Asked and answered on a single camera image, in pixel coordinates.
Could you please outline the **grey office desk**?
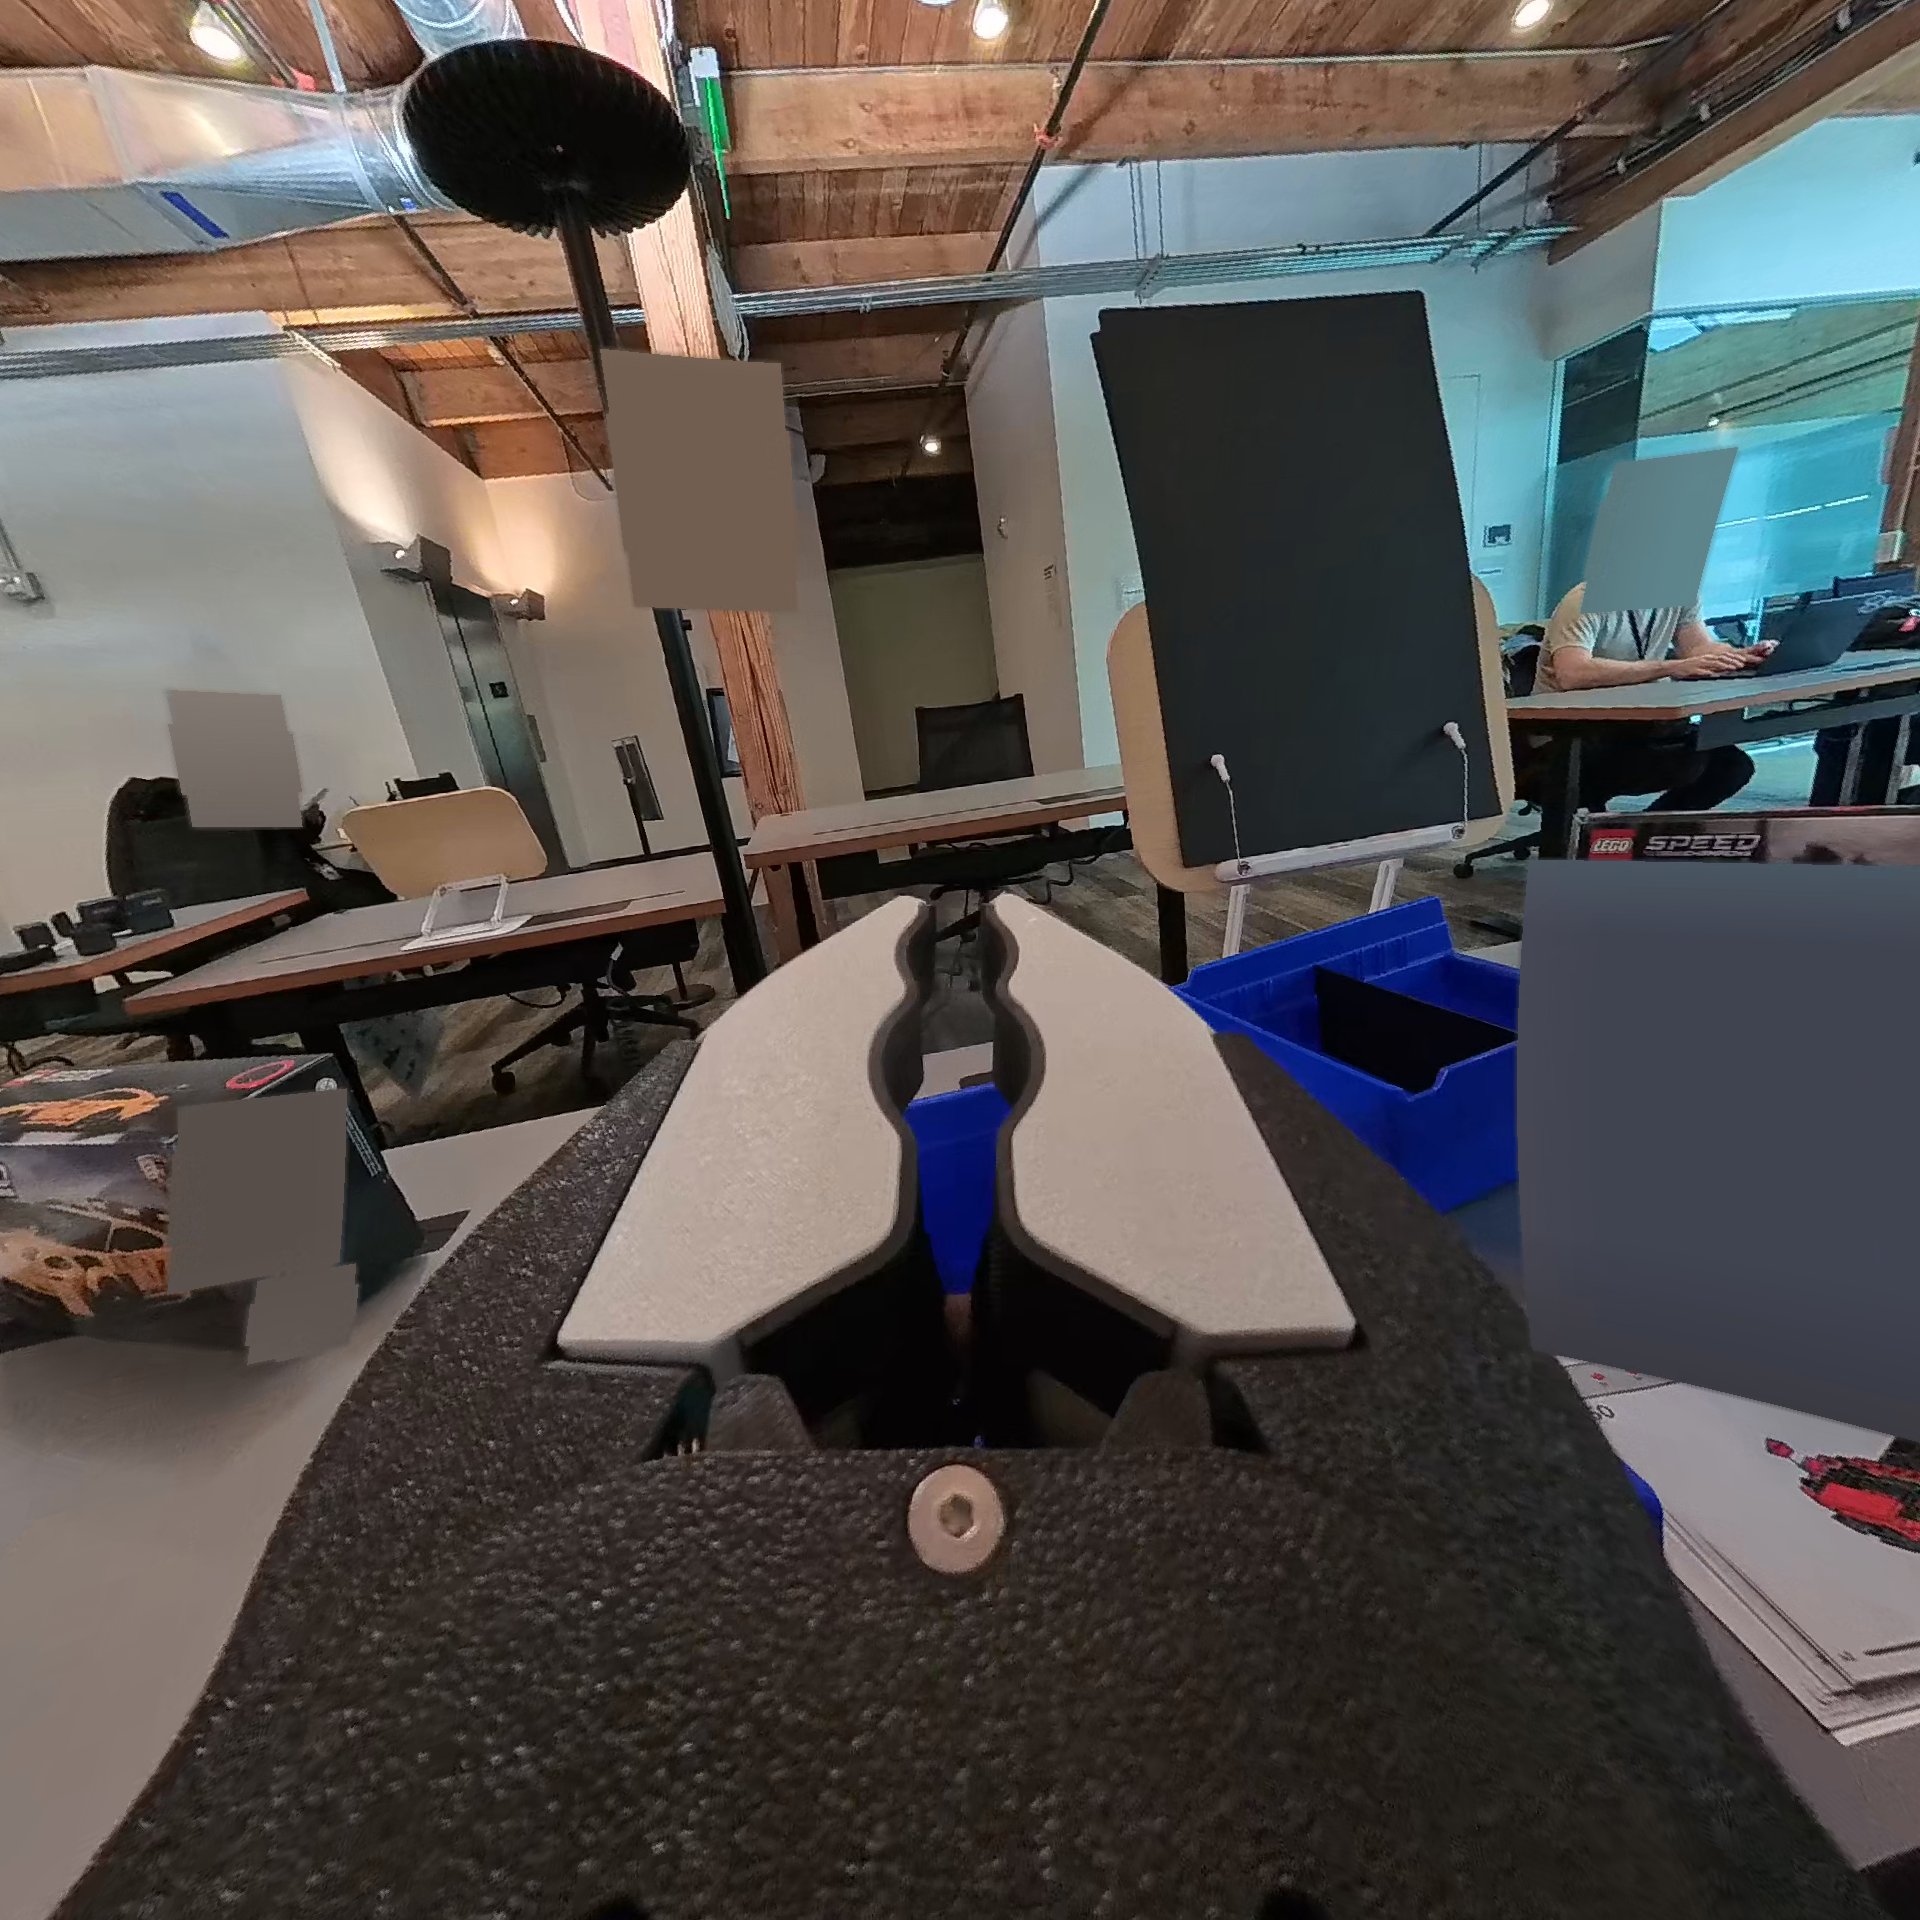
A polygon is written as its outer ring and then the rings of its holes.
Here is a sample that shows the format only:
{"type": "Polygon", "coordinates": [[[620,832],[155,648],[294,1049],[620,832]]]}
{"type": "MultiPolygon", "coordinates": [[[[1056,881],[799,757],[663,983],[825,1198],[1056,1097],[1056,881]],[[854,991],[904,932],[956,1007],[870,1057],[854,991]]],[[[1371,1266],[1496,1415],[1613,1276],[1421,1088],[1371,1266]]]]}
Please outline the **grey office desk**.
{"type": "Polygon", "coordinates": [[[432,897],[319,914],[123,1003],[130,1026],[239,1049],[505,991],[576,991],[638,927],[721,923],[713,852],[514,881],[514,932],[410,956],[432,897]]]}

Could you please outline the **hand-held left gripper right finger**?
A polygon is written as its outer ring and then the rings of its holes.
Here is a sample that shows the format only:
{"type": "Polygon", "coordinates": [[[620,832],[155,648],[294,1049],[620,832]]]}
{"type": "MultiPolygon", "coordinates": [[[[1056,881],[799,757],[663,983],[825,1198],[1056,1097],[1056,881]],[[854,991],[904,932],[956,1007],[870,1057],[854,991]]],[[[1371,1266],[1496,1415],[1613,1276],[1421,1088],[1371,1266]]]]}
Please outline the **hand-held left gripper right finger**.
{"type": "Polygon", "coordinates": [[[1000,893],[987,1355],[1130,1391],[1223,1355],[1349,1348],[1358,1309],[1218,1026],[1163,983],[1000,893]]]}

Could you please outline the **wooden edged desk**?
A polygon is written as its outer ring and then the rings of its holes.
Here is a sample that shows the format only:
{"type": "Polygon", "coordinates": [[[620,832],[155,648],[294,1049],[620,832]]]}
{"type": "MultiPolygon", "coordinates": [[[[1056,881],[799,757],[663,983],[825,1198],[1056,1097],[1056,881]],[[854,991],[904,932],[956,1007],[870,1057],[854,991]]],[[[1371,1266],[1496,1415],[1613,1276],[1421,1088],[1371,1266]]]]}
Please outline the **wooden edged desk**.
{"type": "Polygon", "coordinates": [[[251,893],[251,897],[211,897],[211,907],[177,907],[177,927],[155,932],[113,932],[110,956],[80,956],[71,943],[45,946],[32,965],[10,965],[0,983],[0,1007],[25,1003],[25,991],[68,991],[68,986],[97,986],[113,972],[155,972],[167,956],[230,943],[230,932],[256,932],[275,927],[289,914],[311,914],[311,893],[251,893]]]}

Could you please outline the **lego box red car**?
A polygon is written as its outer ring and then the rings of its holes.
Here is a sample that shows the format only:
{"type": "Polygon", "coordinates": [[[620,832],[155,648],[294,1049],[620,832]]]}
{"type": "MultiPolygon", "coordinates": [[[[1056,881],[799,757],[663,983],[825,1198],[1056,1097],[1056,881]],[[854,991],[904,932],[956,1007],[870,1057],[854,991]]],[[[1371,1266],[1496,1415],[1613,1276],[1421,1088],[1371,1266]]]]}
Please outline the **lego box red car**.
{"type": "Polygon", "coordinates": [[[1590,812],[1580,861],[1920,869],[1920,803],[1590,812]]]}

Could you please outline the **black pole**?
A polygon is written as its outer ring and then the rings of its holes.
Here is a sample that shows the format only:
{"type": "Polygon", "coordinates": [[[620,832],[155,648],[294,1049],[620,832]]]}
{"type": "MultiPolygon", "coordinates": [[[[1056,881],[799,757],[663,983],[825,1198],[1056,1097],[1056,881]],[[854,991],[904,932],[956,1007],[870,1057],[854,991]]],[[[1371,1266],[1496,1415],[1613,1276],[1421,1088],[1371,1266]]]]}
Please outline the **black pole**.
{"type": "MultiPolygon", "coordinates": [[[[620,321],[614,321],[598,235],[591,235],[586,210],[565,203],[555,245],[565,245],[565,273],[573,273],[573,294],[576,294],[576,316],[586,316],[586,342],[591,342],[591,382],[598,382],[598,400],[614,414],[605,359],[620,349],[620,321]]],[[[686,730],[692,794],[697,794],[697,812],[704,812],[713,875],[721,875],[721,893],[723,893],[729,986],[749,991],[767,983],[767,946],[758,946],[749,881],[743,881],[740,832],[729,832],[723,768],[721,768],[721,748],[713,748],[713,728],[704,728],[704,681],[697,681],[697,657],[692,657],[686,608],[659,604],[653,626],[659,626],[659,653],[663,653],[663,681],[673,681],[673,714],[675,714],[675,730],[686,730]]]]}

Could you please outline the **wooden desk black frame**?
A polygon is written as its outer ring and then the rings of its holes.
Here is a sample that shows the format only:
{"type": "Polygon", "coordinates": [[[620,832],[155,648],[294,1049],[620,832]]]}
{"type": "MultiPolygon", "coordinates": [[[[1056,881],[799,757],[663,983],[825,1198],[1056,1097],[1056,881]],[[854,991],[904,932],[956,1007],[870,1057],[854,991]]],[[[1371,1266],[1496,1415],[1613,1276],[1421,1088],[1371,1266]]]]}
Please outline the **wooden desk black frame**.
{"type": "Polygon", "coordinates": [[[1123,768],[1097,768],[770,812],[749,827],[743,869],[767,875],[770,897],[799,907],[799,943],[809,946],[844,897],[987,897],[1130,843],[1123,768]]]}

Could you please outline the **silver air duct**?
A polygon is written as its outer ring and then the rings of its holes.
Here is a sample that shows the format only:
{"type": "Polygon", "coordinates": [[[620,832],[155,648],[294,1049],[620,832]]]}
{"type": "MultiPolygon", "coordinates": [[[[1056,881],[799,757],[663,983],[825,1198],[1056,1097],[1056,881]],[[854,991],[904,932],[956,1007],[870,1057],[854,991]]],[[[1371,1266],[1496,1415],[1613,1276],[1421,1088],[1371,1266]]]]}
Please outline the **silver air duct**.
{"type": "Polygon", "coordinates": [[[0,77],[0,261],[216,255],[361,214],[449,214],[394,87],[0,77]]]}

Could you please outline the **black lego set box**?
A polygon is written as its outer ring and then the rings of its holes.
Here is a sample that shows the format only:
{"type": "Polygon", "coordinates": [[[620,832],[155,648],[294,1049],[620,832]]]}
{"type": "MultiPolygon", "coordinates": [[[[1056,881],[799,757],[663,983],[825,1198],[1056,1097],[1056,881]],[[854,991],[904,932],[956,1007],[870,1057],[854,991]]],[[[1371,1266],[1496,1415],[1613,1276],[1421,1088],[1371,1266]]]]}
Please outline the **black lego set box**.
{"type": "Polygon", "coordinates": [[[0,1088],[9,1328],[294,1363],[413,1257],[423,1222],[332,1057],[0,1088]]]}

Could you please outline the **lego instruction booklet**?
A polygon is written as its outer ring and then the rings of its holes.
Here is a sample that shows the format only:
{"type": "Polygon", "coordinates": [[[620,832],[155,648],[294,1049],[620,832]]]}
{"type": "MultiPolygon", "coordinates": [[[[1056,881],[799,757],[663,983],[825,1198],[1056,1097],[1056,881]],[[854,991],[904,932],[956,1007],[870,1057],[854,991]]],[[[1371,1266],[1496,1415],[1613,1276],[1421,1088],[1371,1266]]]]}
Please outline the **lego instruction booklet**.
{"type": "Polygon", "coordinates": [[[1920,1441],[1566,1355],[1674,1579],[1859,1748],[1920,1727],[1920,1441]]]}

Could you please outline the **black laptop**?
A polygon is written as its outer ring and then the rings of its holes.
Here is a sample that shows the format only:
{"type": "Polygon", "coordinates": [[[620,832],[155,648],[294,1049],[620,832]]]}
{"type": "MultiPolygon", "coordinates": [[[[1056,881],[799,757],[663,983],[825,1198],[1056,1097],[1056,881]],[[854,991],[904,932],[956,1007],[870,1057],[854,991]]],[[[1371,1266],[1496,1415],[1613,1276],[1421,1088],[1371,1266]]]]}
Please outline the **black laptop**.
{"type": "Polygon", "coordinates": [[[1869,585],[1869,589],[1797,589],[1769,597],[1759,617],[1759,681],[1781,670],[1824,670],[1849,653],[1913,653],[1920,648],[1920,589],[1913,579],[1869,585]]]}

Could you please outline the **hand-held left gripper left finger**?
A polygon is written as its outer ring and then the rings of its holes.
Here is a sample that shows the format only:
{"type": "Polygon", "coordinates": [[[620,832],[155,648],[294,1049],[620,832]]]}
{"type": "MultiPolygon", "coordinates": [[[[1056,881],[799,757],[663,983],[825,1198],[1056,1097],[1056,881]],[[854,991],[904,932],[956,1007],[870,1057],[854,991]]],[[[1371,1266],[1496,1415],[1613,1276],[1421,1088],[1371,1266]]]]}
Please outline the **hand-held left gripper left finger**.
{"type": "Polygon", "coordinates": [[[887,897],[721,1017],[565,1309],[573,1363],[791,1391],[948,1383],[925,1250],[919,1007],[931,907],[887,897]]]}

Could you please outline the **black desk equipment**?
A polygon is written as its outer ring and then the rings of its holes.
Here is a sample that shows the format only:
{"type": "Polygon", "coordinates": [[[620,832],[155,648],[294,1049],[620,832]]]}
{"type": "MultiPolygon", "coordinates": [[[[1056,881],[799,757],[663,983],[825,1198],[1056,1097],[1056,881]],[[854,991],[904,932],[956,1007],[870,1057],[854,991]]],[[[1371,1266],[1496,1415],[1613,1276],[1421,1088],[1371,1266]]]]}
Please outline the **black desk equipment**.
{"type": "Polygon", "coordinates": [[[110,897],[80,897],[71,914],[51,914],[51,923],[0,927],[0,961],[9,965],[97,961],[97,956],[113,956],[113,946],[155,943],[155,932],[177,932],[167,893],[110,893],[110,897]]]}

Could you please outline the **black panel on wooden easel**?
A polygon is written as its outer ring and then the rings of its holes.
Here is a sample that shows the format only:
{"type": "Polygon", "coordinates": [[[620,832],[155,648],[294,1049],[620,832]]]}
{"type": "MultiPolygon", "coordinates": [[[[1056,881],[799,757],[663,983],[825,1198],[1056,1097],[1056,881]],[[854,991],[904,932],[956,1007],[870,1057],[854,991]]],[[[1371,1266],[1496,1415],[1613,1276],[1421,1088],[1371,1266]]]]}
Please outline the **black panel on wooden easel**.
{"type": "Polygon", "coordinates": [[[1496,608],[1469,579],[1419,287],[1103,310],[1097,376],[1139,558],[1106,640],[1163,983],[1185,893],[1477,852],[1509,802],[1496,608]]]}

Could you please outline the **white desk stand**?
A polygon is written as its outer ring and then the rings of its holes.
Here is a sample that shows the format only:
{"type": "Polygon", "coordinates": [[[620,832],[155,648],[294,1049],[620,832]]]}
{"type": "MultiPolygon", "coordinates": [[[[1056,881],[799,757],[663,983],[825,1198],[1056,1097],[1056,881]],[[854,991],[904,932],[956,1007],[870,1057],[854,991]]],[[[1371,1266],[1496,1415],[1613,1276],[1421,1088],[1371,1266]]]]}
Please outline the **white desk stand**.
{"type": "Polygon", "coordinates": [[[440,881],[423,907],[410,956],[486,943],[486,932],[514,932],[514,927],[522,914],[511,914],[511,875],[440,881]]]}

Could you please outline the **black round disc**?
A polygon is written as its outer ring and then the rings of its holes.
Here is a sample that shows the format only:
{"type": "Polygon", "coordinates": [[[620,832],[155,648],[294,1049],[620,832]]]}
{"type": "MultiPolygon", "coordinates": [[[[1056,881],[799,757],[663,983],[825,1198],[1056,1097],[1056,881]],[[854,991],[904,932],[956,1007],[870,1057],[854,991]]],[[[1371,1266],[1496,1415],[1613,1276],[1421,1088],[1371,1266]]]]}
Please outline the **black round disc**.
{"type": "Polygon", "coordinates": [[[475,43],[394,87],[423,181],[496,226],[653,226],[686,203],[692,143],[638,65],[565,43],[475,43]]]}

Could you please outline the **wooden pillar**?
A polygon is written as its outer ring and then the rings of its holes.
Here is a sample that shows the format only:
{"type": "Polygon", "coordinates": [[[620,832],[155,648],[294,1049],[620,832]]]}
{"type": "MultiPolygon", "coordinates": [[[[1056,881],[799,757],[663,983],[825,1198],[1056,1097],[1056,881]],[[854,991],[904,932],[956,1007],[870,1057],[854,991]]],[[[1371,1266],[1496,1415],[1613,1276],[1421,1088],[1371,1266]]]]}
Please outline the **wooden pillar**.
{"type": "MultiPolygon", "coordinates": [[[[653,0],[598,0],[598,45],[638,65],[675,122],[675,97],[663,65],[663,13],[653,0]]],[[[638,273],[646,342],[659,359],[729,359],[721,337],[704,226],[692,203],[675,203],[646,235],[630,235],[630,273],[638,273]]],[[[791,719],[780,692],[770,617],[713,608],[704,626],[713,626],[723,698],[729,698],[743,803],[749,818],[799,812],[807,788],[799,788],[791,719]]]]}

